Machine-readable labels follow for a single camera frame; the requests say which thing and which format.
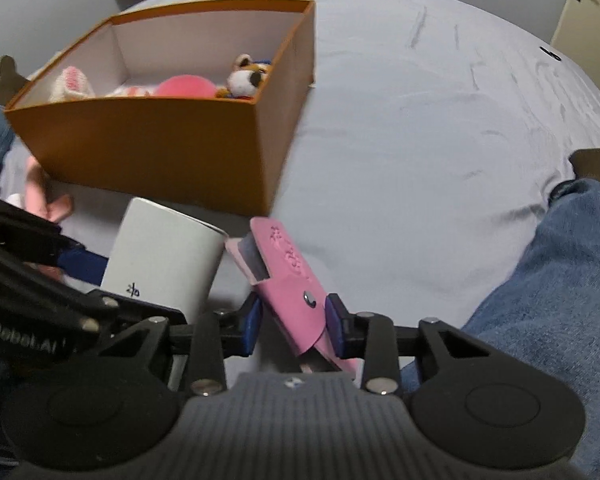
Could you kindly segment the pink leather pouch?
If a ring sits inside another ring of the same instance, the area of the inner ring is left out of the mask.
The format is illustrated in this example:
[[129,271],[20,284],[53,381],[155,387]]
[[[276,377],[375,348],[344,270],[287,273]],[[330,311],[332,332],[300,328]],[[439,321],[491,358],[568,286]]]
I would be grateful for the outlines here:
[[327,292],[282,222],[253,217],[248,234],[229,238],[225,249],[270,310],[304,372],[324,366],[356,375],[356,363],[337,356],[329,339]]

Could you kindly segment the pink fluffy pompom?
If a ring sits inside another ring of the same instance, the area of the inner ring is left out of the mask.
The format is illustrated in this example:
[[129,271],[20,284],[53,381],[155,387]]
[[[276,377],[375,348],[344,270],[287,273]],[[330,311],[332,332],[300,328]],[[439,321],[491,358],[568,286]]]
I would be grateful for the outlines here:
[[216,85],[209,79],[197,75],[178,75],[160,82],[154,96],[160,98],[213,99]]

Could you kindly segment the brown bear plush blue hat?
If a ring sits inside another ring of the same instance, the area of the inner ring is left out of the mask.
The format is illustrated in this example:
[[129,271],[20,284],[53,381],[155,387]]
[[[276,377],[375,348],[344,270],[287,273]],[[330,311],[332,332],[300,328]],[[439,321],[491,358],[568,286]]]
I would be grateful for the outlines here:
[[268,78],[270,69],[270,61],[255,61],[247,53],[240,54],[235,58],[224,86],[216,88],[215,96],[220,99],[252,99]]

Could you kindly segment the white pink bunny plush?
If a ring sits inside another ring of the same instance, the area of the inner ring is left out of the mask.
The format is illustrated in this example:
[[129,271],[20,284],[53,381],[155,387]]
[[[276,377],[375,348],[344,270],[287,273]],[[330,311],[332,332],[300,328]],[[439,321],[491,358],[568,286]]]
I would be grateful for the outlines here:
[[[152,92],[139,86],[121,87],[113,92],[103,94],[103,98],[146,98],[152,96]],[[55,79],[50,89],[48,102],[74,102],[100,98],[92,88],[87,76],[76,66],[65,68]]]

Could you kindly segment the orange cardboard storage box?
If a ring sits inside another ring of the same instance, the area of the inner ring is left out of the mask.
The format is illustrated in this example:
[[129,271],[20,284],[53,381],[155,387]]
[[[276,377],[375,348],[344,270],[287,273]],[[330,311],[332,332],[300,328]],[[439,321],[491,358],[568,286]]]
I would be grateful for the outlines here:
[[[252,99],[160,98],[178,75],[224,86],[238,55],[270,61]],[[50,103],[76,66],[101,97]],[[200,0],[108,18],[10,102],[15,133],[55,179],[134,196],[263,216],[274,203],[314,81],[311,0]],[[146,98],[103,98],[139,86]]]

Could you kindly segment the person's right leg jeans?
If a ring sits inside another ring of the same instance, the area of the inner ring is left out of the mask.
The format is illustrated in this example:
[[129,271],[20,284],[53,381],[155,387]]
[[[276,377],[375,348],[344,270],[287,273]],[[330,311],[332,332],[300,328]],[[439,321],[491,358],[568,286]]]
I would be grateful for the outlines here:
[[449,196],[490,229],[527,229],[506,259],[512,273],[444,320],[577,393],[586,427],[572,460],[600,479],[600,148],[575,151],[541,185],[506,169],[481,192]]

